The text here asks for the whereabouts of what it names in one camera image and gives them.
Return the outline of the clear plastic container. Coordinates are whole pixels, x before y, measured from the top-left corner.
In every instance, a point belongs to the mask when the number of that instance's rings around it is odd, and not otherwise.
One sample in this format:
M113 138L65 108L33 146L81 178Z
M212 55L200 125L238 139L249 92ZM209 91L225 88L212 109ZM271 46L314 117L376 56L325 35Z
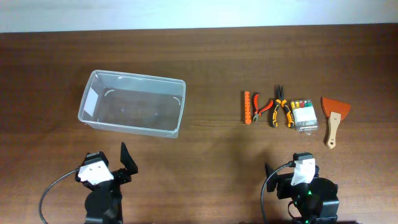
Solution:
M186 90L180 79L94 70L78 119L94 129L177 138Z

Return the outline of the screwdriver set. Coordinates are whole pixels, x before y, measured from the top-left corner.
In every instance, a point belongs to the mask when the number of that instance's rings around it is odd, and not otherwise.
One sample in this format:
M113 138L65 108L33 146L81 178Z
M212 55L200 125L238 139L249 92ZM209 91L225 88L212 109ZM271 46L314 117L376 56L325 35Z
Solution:
M310 132L318 129L318 120L312 100L293 100L290 102L295 129Z

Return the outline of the orange perforated plastic strip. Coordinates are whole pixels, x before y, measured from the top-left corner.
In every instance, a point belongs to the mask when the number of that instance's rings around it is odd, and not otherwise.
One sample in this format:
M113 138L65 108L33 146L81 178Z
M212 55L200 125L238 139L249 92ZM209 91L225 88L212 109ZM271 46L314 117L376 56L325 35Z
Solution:
M251 124L251 96L249 91L244 92L244 122Z

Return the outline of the small red-handled cutting pliers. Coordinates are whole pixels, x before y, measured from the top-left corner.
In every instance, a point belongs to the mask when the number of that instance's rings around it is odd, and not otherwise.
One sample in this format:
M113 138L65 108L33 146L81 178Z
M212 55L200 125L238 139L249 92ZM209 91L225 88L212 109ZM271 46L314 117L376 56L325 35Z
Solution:
M262 116L262 114L265 111L271 109L273 104L274 104L274 101L270 100L268 102L268 104L266 104L265 106L259 107L258 98L259 98L259 93L258 92L254 92L253 97L252 97L252 103L253 103L253 107L254 107L254 113L253 113L253 117L252 117L252 121L253 122L258 121L259 118Z

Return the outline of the orange scraper with wooden handle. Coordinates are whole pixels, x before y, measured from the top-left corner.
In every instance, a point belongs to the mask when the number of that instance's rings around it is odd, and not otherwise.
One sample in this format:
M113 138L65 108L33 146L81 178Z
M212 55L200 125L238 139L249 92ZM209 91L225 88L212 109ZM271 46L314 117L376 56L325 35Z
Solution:
M326 145L329 149L332 149L336 146L336 133L338 126L350 112L351 105L323 96L322 109L325 116L328 118L328 139L326 141Z

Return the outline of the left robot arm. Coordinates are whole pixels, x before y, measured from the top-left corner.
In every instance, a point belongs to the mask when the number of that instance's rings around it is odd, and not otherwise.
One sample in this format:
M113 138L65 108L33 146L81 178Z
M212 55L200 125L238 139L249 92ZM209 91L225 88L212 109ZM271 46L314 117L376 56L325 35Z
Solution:
M121 143L120 162L124 166L110 171L109 161L104 152L88 153L77 169L75 180L90 189L85 199L85 223L123 224L121 186L132 180L138 167L127 146Z

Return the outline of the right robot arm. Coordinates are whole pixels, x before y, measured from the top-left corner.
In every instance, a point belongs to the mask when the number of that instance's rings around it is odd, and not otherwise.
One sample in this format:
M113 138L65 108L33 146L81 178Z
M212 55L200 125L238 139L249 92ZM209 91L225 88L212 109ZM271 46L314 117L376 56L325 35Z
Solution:
M291 216L292 223L336 223L340 201L337 197L338 185L319 176L320 168L315 167L315 175L310 183L292 185L293 173L278 175L269 164L265 164L266 180L261 190L261 209L264 208L264 192L277 192L279 200L290 199L299 212L299 217Z

